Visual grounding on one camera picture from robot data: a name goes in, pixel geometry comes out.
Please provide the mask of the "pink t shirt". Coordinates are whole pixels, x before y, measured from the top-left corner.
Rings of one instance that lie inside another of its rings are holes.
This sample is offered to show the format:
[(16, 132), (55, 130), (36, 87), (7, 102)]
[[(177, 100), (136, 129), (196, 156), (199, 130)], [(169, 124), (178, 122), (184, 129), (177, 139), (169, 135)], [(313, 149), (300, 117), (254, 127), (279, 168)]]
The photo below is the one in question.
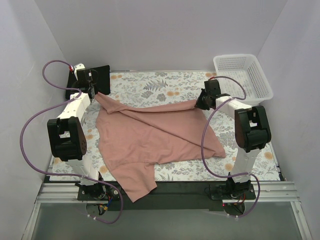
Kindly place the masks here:
[(134, 108), (102, 93), (96, 118), (98, 148), (132, 202), (156, 188), (155, 165), (225, 158), (223, 145), (194, 100)]

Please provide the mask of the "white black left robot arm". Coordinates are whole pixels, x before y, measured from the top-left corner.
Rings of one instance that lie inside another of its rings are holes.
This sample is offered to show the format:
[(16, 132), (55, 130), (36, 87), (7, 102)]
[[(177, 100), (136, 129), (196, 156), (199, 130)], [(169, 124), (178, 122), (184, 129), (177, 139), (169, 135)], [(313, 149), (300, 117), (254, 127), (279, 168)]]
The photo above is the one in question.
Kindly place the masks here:
[(96, 182), (100, 180), (100, 173), (93, 167), (92, 160), (87, 153), (87, 140), (82, 129), (81, 120), (95, 96), (92, 71), (78, 64), (74, 68), (75, 88), (82, 91), (70, 94), (69, 102), (62, 113), (47, 122), (47, 130), (52, 155), (70, 166), (79, 175), (79, 187), (89, 188), (89, 194), (95, 200), (106, 196), (106, 187)]

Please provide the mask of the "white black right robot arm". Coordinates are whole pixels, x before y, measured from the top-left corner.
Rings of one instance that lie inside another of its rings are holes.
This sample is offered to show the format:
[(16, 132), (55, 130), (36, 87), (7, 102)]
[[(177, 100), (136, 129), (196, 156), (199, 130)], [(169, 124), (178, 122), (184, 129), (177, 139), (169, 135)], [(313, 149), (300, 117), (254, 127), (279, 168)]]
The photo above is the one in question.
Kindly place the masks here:
[[(218, 79), (227, 79), (234, 82), (243, 92), (243, 97), (230, 96), (222, 93)], [(272, 135), (266, 110), (261, 105), (243, 103), (247, 98), (245, 88), (235, 79), (228, 76), (211, 77), (204, 82), (195, 107), (201, 110), (213, 109), (209, 116), (201, 137), (201, 158), (204, 167), (215, 177), (227, 179), (226, 192), (232, 199), (237, 199), (245, 192), (244, 186), (249, 185), (253, 177), (252, 169), (257, 156), (266, 144), (271, 141)], [(211, 118), (216, 112), (222, 112), (234, 120), (234, 135), (238, 146), (236, 160), (232, 171), (228, 175), (218, 175), (211, 171), (204, 157), (204, 143)]]

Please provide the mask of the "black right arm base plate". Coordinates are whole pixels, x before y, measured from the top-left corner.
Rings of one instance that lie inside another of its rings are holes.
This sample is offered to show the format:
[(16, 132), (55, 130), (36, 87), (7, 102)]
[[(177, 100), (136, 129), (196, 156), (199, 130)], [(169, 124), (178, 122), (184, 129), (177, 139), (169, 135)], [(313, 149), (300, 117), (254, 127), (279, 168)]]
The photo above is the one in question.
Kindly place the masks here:
[(232, 178), (228, 178), (226, 181), (216, 181), (213, 184), (209, 184), (204, 192), (212, 200), (256, 199), (256, 193), (250, 180), (242, 183), (235, 183)]

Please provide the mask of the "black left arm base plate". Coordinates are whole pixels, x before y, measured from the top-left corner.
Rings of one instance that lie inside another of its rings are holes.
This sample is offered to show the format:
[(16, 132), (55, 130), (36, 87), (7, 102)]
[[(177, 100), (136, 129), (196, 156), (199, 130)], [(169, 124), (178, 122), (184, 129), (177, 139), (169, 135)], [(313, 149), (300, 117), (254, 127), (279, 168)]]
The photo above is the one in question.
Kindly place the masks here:
[(77, 199), (79, 201), (120, 200), (119, 191), (105, 184), (95, 183), (93, 185), (82, 185), (76, 183), (75, 186), (78, 187)]

